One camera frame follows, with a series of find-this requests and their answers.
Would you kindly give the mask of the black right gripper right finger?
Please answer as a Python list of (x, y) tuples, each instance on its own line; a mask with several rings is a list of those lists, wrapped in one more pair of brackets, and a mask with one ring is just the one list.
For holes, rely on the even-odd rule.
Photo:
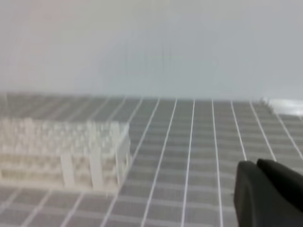
[(257, 194), (258, 227), (303, 225), (303, 176), (276, 161), (259, 159), (262, 182)]

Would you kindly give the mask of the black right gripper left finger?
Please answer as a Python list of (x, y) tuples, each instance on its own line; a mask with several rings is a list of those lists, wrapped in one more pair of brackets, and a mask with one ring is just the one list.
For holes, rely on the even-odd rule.
[(278, 192), (251, 161), (238, 163), (234, 207), (240, 227), (273, 227)]

